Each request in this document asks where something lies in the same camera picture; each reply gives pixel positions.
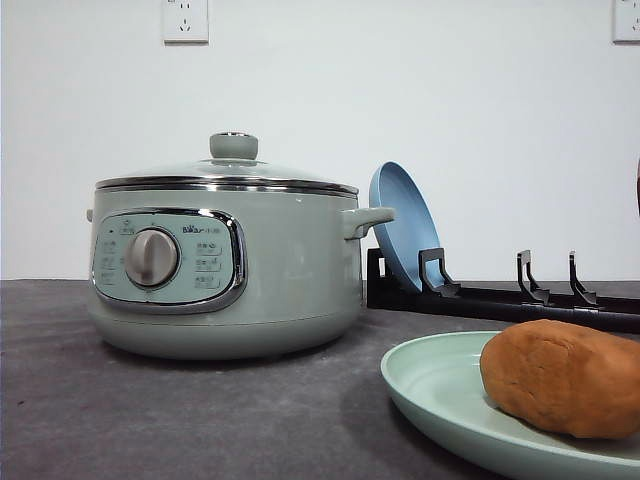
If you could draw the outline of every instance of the button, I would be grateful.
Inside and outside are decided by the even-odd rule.
[[[116,269],[115,257],[102,257],[100,259],[100,268],[102,270],[115,270]]]
[[[195,278],[195,287],[213,290],[220,287],[220,279],[213,275],[201,275]]]
[[[218,256],[222,254],[222,247],[216,242],[198,242],[196,255],[201,257]]]
[[[115,240],[105,240],[104,242],[102,242],[102,253],[106,255],[116,253]]]
[[[98,282],[102,285],[113,285],[114,276],[114,272],[100,272],[100,274],[98,275]]]
[[[219,257],[196,259],[196,272],[219,272],[222,268]]]

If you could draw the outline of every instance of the mint green plate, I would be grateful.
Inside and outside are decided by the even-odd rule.
[[[541,432],[495,407],[478,362],[496,333],[433,335],[389,350],[381,369],[394,403],[434,442],[508,477],[640,480],[640,434],[578,440]]]

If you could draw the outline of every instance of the pot handle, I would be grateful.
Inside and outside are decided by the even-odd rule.
[[[345,240],[355,240],[367,236],[371,227],[379,223],[390,222],[396,211],[390,207],[356,208],[343,210],[342,233]]]

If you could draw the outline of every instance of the wall outlet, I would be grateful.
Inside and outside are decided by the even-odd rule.
[[[208,43],[208,0],[162,0],[164,43]]]
[[[613,42],[640,44],[640,0],[613,1]]]

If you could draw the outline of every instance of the plate rim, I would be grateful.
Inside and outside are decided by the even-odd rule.
[[[438,417],[438,418],[440,418],[440,419],[442,419],[442,420],[444,420],[446,422],[449,422],[451,424],[454,424],[454,425],[456,425],[458,427],[461,427],[461,428],[464,428],[466,430],[472,431],[472,432],[474,432],[476,434],[483,435],[483,436],[489,437],[491,439],[499,440],[501,442],[510,443],[512,445],[517,445],[517,446],[521,446],[521,447],[525,447],[525,448],[529,448],[529,449],[533,449],[533,450],[544,451],[544,452],[551,453],[551,454],[554,454],[554,455],[561,455],[561,456],[564,456],[564,457],[573,457],[573,458],[577,458],[577,459],[580,459],[580,460],[596,461],[596,462],[599,462],[599,463],[610,463],[610,464],[614,464],[614,465],[640,468],[640,460],[630,460],[630,459],[625,459],[625,458],[611,457],[609,455],[602,455],[602,454],[588,453],[588,452],[580,452],[580,451],[575,451],[575,450],[567,450],[567,449],[560,448],[560,447],[543,445],[543,444],[540,444],[540,443],[532,442],[530,440],[522,440],[522,439],[514,438],[512,436],[505,435],[505,434],[502,434],[500,432],[495,432],[495,431],[492,431],[490,429],[471,426],[467,422],[460,421],[460,420],[457,420],[455,418],[451,418],[449,415],[442,415],[440,413],[435,413],[432,410],[428,410],[428,409],[424,408],[423,406],[418,405],[411,398],[407,397],[402,392],[402,390],[398,387],[398,385],[394,381],[392,381],[392,379],[391,379],[391,375],[390,375],[390,373],[388,371],[388,368],[387,368],[387,364],[388,364],[389,358],[391,356],[393,356],[393,354],[396,353],[398,350],[401,350],[402,348],[405,348],[405,347],[407,347],[407,346],[409,346],[411,344],[414,344],[414,343],[421,343],[421,342],[429,341],[429,340],[432,340],[434,338],[458,337],[458,336],[478,335],[478,334],[486,335],[486,334],[489,334],[489,333],[493,333],[493,336],[495,336],[498,333],[501,333],[501,330],[473,330],[473,331],[465,331],[465,332],[447,332],[447,333],[438,333],[438,334],[434,334],[434,335],[426,335],[424,337],[418,337],[418,338],[414,338],[412,340],[407,340],[406,342],[402,342],[402,343],[396,345],[395,347],[389,349],[383,355],[382,359],[380,360],[380,371],[382,373],[382,376],[383,376],[387,386],[389,388],[391,388],[397,395],[400,395],[406,402],[410,403],[411,405],[413,405],[414,407],[418,408],[421,411],[425,411],[425,412],[429,413],[430,415],[435,415],[436,417]]]

